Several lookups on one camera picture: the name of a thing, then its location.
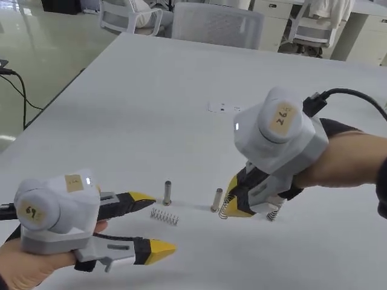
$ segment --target cylindrical housing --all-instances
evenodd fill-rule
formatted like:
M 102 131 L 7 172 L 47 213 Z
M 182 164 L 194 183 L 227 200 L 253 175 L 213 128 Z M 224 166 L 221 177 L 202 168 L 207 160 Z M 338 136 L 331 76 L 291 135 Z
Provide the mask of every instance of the cylindrical housing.
M 213 199 L 213 203 L 211 205 L 211 211 L 216 213 L 219 210 L 220 200 L 222 198 L 223 190 L 218 188 L 215 193 L 215 198 Z
M 164 187 L 164 200 L 163 200 L 163 205 L 168 206 L 171 204 L 171 187 L 172 183 L 167 180 L 165 182 L 165 187 Z

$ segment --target metal spring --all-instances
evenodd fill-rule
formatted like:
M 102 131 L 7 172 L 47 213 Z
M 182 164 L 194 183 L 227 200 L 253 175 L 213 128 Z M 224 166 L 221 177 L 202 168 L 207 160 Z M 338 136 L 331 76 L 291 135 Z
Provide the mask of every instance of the metal spring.
M 277 215 L 278 215 L 278 212 L 279 210 L 281 209 L 281 207 L 283 206 L 284 204 L 284 201 L 281 201 L 279 204 L 278 204 L 278 209 L 277 210 L 273 210 L 272 212 L 269 212 L 267 215 L 266 215 L 266 219 L 270 222 L 274 222 L 277 218 Z
M 222 204 L 222 206 L 220 207 L 219 213 L 218 213 L 218 215 L 219 215 L 219 217 L 220 217 L 221 219 L 227 219 L 227 218 L 228 218 L 228 216 L 227 216 L 224 212 L 226 211 L 226 208 L 227 208 L 228 204 L 234 199 L 234 197 L 235 197 L 235 195 L 230 195 L 230 194 L 228 194 L 228 195 L 224 198 L 223 204 Z
M 158 210 L 156 208 L 152 208 L 151 218 L 165 222 L 169 225 L 177 225 L 179 221 L 178 216 L 172 215 L 171 213 L 167 213 L 166 211 Z

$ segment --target small metal part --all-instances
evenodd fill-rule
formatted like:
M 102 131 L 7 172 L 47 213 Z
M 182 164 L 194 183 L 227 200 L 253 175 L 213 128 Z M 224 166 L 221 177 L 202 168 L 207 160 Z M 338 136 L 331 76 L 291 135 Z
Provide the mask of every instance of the small metal part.
M 281 209 L 281 207 L 283 206 L 284 202 L 285 202 L 285 200 L 283 200 L 281 203 L 278 204 L 278 209 L 277 210 L 273 210 L 272 212 L 270 212 L 270 213 L 268 213 L 266 215 L 266 219 L 269 222 L 274 222 L 276 220 L 278 212 Z
M 173 215 L 172 213 L 167 213 L 162 210 L 158 210 L 156 208 L 152 208 L 151 211 L 151 218 L 152 219 L 157 219 L 159 221 L 165 222 L 169 225 L 177 225 L 179 221 L 179 217 Z
M 172 186 L 172 183 L 167 180 L 165 182 L 165 186 L 164 186 L 164 199 L 163 199 L 163 205 L 165 206 L 168 206 L 171 204 L 171 186 Z
M 216 193 L 215 193 L 215 198 L 213 199 L 213 203 L 211 205 L 211 211 L 213 213 L 216 213 L 218 212 L 219 210 L 219 206 L 220 206 L 220 200 L 222 198 L 222 194 L 223 194 L 223 189 L 221 188 L 218 188 L 216 190 Z
M 224 213 L 227 209 L 227 206 L 229 205 L 229 203 L 235 198 L 235 195 L 231 195 L 230 193 L 228 195 L 226 195 L 226 197 L 224 198 L 223 200 L 223 204 L 219 210 L 219 217 L 221 219 L 227 219 L 228 216 Z

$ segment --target black sleeve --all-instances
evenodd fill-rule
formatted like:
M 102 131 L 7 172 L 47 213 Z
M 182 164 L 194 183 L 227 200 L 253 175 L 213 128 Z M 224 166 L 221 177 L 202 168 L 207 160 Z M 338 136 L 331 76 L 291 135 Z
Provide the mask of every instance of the black sleeve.
M 8 286 L 0 275 L 0 290 L 8 290 Z
M 385 159 L 378 172 L 376 194 L 379 198 L 377 212 L 387 219 L 387 159 Z

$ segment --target number label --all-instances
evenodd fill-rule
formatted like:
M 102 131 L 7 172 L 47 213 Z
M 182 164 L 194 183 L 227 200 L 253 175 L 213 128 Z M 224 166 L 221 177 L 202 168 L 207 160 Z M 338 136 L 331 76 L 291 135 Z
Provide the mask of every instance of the number label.
M 68 193 L 83 190 L 83 184 L 82 184 L 82 179 L 80 175 L 78 174 L 65 175 L 65 181 L 66 181 L 66 188 Z
M 21 205 L 18 208 L 18 215 L 38 225 L 43 221 L 45 217 L 44 211 L 27 201 L 21 202 Z
M 295 115 L 296 109 L 291 104 L 282 102 L 278 104 L 269 128 L 281 136 L 286 136 Z

